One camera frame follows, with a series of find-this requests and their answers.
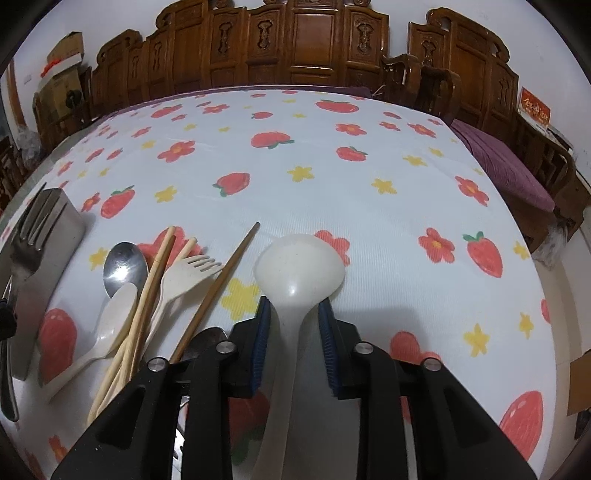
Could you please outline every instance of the wooden headboard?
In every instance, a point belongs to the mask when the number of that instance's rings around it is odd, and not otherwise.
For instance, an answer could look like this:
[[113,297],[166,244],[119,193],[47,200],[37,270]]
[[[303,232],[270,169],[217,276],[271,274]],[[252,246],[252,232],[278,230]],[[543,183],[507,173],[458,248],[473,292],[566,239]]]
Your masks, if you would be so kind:
[[423,65],[449,69],[462,79],[457,118],[508,140],[519,77],[509,50],[493,32],[448,8],[427,12],[427,24],[408,25],[408,53]]
[[93,114],[176,93],[258,84],[384,84],[388,16],[370,0],[265,0],[256,9],[218,0],[164,8],[142,41],[126,30],[107,42],[92,73]]

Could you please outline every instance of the screw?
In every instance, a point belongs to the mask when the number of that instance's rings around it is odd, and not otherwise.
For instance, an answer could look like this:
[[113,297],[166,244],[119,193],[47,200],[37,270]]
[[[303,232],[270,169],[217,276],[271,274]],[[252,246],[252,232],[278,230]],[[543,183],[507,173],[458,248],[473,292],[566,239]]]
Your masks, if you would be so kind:
[[156,358],[153,358],[148,362],[148,368],[152,372],[160,372],[161,370],[164,370],[166,368],[166,365],[168,365],[168,362],[165,358],[162,358],[160,356],[157,356]]
[[227,340],[225,340],[223,342],[219,342],[216,345],[216,350],[219,353],[223,353],[224,355],[226,355],[227,353],[232,353],[234,350],[236,350],[236,345],[232,342],[228,342]]
[[355,351],[357,353],[361,353],[361,355],[369,355],[374,351],[374,346],[368,342],[359,342],[357,345],[355,345]]
[[439,372],[441,370],[441,362],[436,358],[426,358],[423,365],[431,372]]

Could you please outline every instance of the carved wooden screen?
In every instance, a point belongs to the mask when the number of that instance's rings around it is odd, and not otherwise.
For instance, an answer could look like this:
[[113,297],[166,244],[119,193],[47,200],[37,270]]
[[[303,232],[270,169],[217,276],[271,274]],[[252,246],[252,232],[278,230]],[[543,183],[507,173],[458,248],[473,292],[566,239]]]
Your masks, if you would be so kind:
[[424,65],[449,69],[462,79],[457,118],[500,140],[511,132],[518,76],[509,51],[493,32],[448,8],[427,13],[427,25],[409,23],[408,52]]

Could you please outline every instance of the white plastic fork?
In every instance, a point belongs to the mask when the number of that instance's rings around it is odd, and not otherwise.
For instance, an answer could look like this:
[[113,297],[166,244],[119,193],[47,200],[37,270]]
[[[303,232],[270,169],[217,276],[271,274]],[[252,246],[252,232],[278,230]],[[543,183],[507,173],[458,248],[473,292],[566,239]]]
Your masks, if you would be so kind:
[[173,263],[160,282],[160,300],[150,320],[150,332],[144,344],[145,353],[154,338],[156,330],[162,323],[167,307],[177,298],[195,288],[206,278],[215,275],[222,269],[222,264],[207,255],[195,255]]

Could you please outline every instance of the white plastic spoon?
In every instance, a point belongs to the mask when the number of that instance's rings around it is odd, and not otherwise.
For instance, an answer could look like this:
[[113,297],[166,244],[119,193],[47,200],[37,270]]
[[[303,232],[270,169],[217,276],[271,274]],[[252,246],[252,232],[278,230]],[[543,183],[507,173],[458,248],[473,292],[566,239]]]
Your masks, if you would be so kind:
[[281,331],[281,355],[273,381],[271,408],[252,480],[280,480],[291,398],[296,374],[301,323],[311,308],[335,292],[345,279],[337,252],[313,235],[284,236],[255,264],[255,278],[275,307]]
[[41,396],[46,403],[86,365],[109,356],[119,348],[129,332],[137,296],[138,289],[132,283],[125,283],[115,292],[100,315],[94,347],[41,388]]

